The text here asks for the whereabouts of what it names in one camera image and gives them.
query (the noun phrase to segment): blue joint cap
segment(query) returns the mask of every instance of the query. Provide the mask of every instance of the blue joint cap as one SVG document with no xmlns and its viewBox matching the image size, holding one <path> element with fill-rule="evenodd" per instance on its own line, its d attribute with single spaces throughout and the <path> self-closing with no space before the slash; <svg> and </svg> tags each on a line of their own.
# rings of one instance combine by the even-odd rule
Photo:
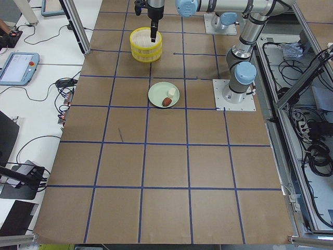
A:
<svg viewBox="0 0 333 250">
<path fill-rule="evenodd" d="M 248 61 L 242 61 L 236 66 L 235 77 L 237 81 L 242 85 L 251 84 L 255 76 L 257 75 L 257 69 L 252 63 Z"/>
<path fill-rule="evenodd" d="M 193 16 L 198 9 L 197 0 L 176 0 L 176 8 L 182 17 Z"/>
<path fill-rule="evenodd" d="M 231 25 L 237 21 L 237 14 L 235 12 L 226 12 L 220 16 L 220 23 L 222 25 Z"/>
</svg>

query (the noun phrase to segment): power adapter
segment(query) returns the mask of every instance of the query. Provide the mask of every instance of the power adapter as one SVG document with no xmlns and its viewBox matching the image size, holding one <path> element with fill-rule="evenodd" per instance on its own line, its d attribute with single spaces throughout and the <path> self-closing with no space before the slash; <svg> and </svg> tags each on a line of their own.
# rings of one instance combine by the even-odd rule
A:
<svg viewBox="0 0 333 250">
<path fill-rule="evenodd" d="M 68 78 L 68 79 L 60 79 L 56 81 L 56 86 L 57 88 L 68 88 L 68 87 L 73 87 L 75 84 L 77 84 L 77 80 L 73 78 Z"/>
</svg>

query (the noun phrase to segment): food item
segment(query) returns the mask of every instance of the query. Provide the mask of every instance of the food item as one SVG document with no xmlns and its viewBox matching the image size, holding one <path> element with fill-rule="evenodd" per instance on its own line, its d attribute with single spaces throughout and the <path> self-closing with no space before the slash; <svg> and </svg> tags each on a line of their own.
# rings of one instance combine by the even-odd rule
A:
<svg viewBox="0 0 333 250">
<path fill-rule="evenodd" d="M 176 89 L 172 87 L 168 91 L 168 97 L 173 98 L 175 96 L 175 93 L 176 93 Z"/>
<path fill-rule="evenodd" d="M 162 105 L 163 107 L 168 107 L 171 104 L 172 100 L 168 97 L 164 98 L 164 100 L 162 101 Z"/>
</svg>

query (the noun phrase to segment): white desk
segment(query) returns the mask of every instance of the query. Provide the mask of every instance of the white desk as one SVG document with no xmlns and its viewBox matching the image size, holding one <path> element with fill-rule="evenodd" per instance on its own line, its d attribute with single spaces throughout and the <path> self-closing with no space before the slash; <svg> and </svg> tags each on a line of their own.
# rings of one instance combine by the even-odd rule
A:
<svg viewBox="0 0 333 250">
<path fill-rule="evenodd" d="M 102 0 L 74 0 L 80 19 L 84 27 L 93 29 L 97 19 Z M 42 0 L 31 0 L 30 6 L 41 6 Z M 65 15 L 43 17 L 40 9 L 35 9 L 34 13 L 39 20 L 36 33 L 27 39 L 29 43 L 36 43 L 41 40 L 57 35 L 61 26 L 67 25 L 68 20 Z M 24 25 L 27 22 L 24 16 L 20 18 L 17 26 Z M 60 31 L 60 36 L 55 37 L 47 42 L 30 45 L 23 40 L 33 33 L 33 27 L 20 27 L 23 34 L 15 48 L 9 48 L 8 51 L 0 55 L 0 68 L 4 65 L 10 52 L 35 52 L 41 57 L 40 64 L 53 65 L 78 65 L 81 66 L 84 56 L 81 53 L 73 31 L 64 27 Z M 87 37 L 90 41 L 92 31 L 86 30 Z"/>
<path fill-rule="evenodd" d="M 49 85 L 59 78 L 73 77 L 81 70 L 80 66 L 56 66 L 39 65 L 31 82 L 26 89 L 31 98 L 43 99 L 46 96 Z M 7 86 L 0 86 L 0 92 Z M 49 96 L 44 102 L 34 102 L 28 100 L 25 91 L 22 89 L 9 89 L 0 95 L 0 110 L 7 116 L 19 116 L 21 119 L 18 139 L 9 161 L 15 161 L 19 150 L 29 140 L 42 135 L 61 136 L 61 126 L 58 125 L 54 100 L 58 95 L 57 88 L 53 85 L 50 88 Z M 63 98 L 58 98 L 57 106 L 63 103 Z M 54 158 L 56 156 L 59 139 L 55 137 L 45 137 L 30 143 L 20 154 L 19 161 L 31 160 L 39 166 L 51 171 Z M 44 192 L 37 193 L 32 203 L 41 204 Z M 0 199 L 0 226 L 6 219 L 14 199 Z M 33 217 L 29 229 L 33 229 L 37 220 L 37 213 Z"/>
</svg>

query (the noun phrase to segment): person's arm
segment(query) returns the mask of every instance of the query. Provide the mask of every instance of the person's arm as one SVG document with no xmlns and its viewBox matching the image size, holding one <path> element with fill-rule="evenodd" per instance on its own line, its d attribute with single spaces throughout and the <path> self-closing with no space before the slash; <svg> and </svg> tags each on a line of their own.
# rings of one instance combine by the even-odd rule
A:
<svg viewBox="0 0 333 250">
<path fill-rule="evenodd" d="M 0 19 L 0 29 L 6 32 L 6 34 L 10 33 L 10 28 L 7 26 L 7 24 L 5 24 L 5 22 L 2 19 Z"/>
</svg>

